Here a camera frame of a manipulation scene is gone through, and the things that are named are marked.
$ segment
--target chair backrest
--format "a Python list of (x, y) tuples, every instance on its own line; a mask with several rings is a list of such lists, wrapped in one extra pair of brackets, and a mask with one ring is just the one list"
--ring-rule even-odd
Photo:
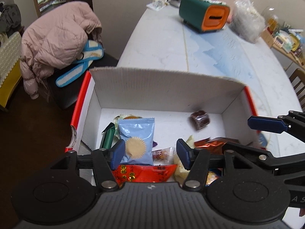
[[(303, 87), (296, 93), (296, 95), (298, 96), (299, 94), (302, 93), (302, 91), (305, 89), (305, 72), (300, 70), (300, 69), (296, 69), (290, 76), (289, 80), (292, 83), (296, 78), (299, 78), (300, 81), (293, 87), (294, 90), (296, 90), (300, 84), (303, 84)], [(305, 95), (303, 95), (301, 98), (299, 98), (299, 102), (301, 104), (301, 101), (305, 98)]]

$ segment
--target pink jacket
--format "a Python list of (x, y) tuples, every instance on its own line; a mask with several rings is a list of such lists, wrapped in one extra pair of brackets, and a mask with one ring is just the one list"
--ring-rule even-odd
[(21, 42), (20, 68), (25, 91), (38, 97), (38, 83), (54, 68), (70, 65), (83, 50), (88, 37), (102, 44), (102, 24), (85, 2), (69, 2), (34, 21)]

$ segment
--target black slot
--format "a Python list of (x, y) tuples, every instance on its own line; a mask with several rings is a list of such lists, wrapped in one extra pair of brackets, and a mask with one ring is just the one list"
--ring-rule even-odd
[(222, 18), (222, 16), (210, 16), (209, 19), (212, 20), (220, 20)]

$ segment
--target blue gripper pad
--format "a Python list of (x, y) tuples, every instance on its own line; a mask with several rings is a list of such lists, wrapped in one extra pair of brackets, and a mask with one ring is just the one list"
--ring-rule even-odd
[(125, 154), (125, 141), (120, 139), (112, 148), (109, 149), (108, 154), (110, 158), (109, 167), (111, 170), (116, 170)]
[(186, 170), (191, 169), (191, 158), (189, 155), (191, 150), (192, 149), (187, 145), (187, 143), (184, 142), (183, 139), (177, 140), (176, 152)]
[(251, 116), (248, 119), (248, 126), (254, 130), (274, 133), (282, 133), (288, 130), (288, 126), (281, 119), (269, 117)]

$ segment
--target white lace cover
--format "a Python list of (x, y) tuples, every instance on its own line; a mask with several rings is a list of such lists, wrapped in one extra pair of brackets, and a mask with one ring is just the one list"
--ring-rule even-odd
[(0, 88), (20, 58), (21, 36), (15, 32), (0, 47)]

